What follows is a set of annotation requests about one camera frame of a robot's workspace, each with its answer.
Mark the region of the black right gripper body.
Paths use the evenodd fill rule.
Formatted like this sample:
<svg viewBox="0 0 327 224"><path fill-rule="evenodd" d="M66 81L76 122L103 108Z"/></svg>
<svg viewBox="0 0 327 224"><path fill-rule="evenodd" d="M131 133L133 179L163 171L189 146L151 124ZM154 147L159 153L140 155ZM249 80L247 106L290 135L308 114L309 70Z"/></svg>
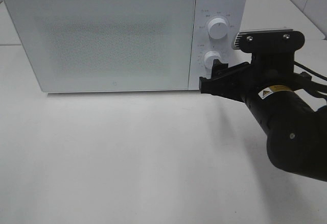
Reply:
<svg viewBox="0 0 327 224"><path fill-rule="evenodd" d="M312 109L295 91L294 54L252 54L225 70L218 94L244 102L264 132L297 132Z"/></svg>

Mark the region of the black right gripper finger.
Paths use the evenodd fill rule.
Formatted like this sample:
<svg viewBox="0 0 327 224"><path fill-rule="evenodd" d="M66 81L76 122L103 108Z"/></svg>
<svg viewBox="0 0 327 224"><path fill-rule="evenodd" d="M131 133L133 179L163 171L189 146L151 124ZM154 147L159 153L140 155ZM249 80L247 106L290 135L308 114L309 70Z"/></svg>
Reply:
<svg viewBox="0 0 327 224"><path fill-rule="evenodd" d="M238 71L228 73L227 75L212 78L200 77L200 93L211 94L214 96L241 96L244 90L245 71L250 67L249 63Z"/></svg>
<svg viewBox="0 0 327 224"><path fill-rule="evenodd" d="M219 59L213 60L213 66L212 66L212 78L218 78L224 75L227 75L228 73L232 73L234 71L238 71L239 69L243 68L245 66L245 63L241 63L232 67L228 66L228 63L222 63Z"/></svg>

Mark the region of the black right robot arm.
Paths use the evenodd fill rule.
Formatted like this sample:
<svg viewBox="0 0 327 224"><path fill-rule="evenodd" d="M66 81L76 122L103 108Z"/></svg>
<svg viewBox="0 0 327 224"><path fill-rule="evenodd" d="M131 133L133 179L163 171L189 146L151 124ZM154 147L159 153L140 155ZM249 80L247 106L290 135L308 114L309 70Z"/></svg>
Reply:
<svg viewBox="0 0 327 224"><path fill-rule="evenodd" d="M267 135L267 155L284 171L326 180L326 106L313 110L296 93L326 98L314 72L295 73L293 53L254 54L233 67L214 61L211 78L200 78L201 93L243 102Z"/></svg>

